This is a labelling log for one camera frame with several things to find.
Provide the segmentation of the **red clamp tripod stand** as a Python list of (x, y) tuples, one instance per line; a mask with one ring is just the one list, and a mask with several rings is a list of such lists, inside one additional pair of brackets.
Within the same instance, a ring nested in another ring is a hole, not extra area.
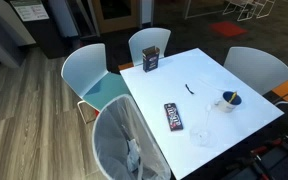
[(221, 180), (288, 180), (288, 136), (268, 141), (227, 167)]

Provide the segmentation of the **white chair far middle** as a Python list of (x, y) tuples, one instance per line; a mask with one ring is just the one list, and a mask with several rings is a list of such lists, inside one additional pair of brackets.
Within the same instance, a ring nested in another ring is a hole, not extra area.
[(131, 54), (131, 62), (118, 66), (124, 70), (143, 63), (142, 51), (155, 46), (160, 50), (159, 57), (163, 58), (171, 35), (171, 31), (165, 28), (153, 27), (142, 29), (131, 36), (128, 45)]

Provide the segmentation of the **small black object on table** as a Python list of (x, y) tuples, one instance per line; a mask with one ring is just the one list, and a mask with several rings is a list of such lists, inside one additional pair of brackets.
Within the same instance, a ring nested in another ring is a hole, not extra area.
[(189, 86), (187, 84), (185, 84), (186, 89), (188, 90), (188, 92), (192, 95), (194, 95), (195, 93), (189, 88)]

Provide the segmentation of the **white chair orange seat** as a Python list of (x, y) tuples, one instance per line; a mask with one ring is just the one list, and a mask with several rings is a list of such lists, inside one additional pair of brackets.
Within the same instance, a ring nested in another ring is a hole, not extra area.
[(231, 47), (223, 66), (260, 95), (288, 81), (288, 66), (256, 48)]

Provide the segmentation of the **open blue cardboard box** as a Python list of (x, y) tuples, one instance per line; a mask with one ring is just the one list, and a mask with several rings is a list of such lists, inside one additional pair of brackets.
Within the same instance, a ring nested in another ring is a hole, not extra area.
[(143, 70), (149, 72), (158, 67), (160, 50), (156, 46), (151, 46), (142, 51), (143, 56)]

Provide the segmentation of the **clear plastic bag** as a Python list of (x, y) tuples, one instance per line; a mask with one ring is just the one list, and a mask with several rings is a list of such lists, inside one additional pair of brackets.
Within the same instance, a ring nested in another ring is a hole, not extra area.
[(222, 92), (218, 88), (205, 80), (198, 80), (198, 87), (194, 90), (196, 95), (194, 102), (198, 105), (202, 114), (199, 120), (190, 130), (190, 138), (194, 145), (201, 147), (212, 147), (215, 143), (215, 135), (209, 127), (212, 110), (219, 104), (218, 94)]

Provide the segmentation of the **white trash bin with liner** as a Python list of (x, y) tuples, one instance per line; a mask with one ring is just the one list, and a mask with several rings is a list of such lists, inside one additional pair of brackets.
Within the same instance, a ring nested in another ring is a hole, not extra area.
[(130, 95), (107, 103), (92, 133), (95, 161), (107, 180), (170, 180), (171, 170)]

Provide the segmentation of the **brown M&M's candy box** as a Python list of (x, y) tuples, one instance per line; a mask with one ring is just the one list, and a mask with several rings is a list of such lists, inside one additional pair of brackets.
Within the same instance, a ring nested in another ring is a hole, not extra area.
[(175, 103), (164, 105), (166, 117), (171, 131), (182, 130), (183, 124)]

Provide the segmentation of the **white chair teal seat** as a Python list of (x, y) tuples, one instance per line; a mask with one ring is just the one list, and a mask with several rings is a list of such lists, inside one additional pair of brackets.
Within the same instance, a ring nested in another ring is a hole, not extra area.
[(80, 98), (77, 103), (83, 121), (86, 121), (80, 107), (87, 103), (100, 112), (117, 96), (130, 94), (120, 74), (107, 70), (104, 43), (86, 45), (72, 52), (61, 69), (61, 77)]

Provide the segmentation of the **white poster sign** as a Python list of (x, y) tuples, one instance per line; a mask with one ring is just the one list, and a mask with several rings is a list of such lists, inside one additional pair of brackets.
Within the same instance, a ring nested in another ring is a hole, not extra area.
[(41, 0), (10, 0), (10, 4), (23, 22), (49, 18)]

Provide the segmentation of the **yellow item in mug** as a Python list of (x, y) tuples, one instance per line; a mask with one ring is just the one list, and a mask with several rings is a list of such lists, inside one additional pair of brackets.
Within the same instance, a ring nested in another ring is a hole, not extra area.
[(232, 94), (232, 97), (228, 102), (231, 103), (234, 100), (234, 98), (236, 97), (236, 95), (237, 95), (237, 91)]

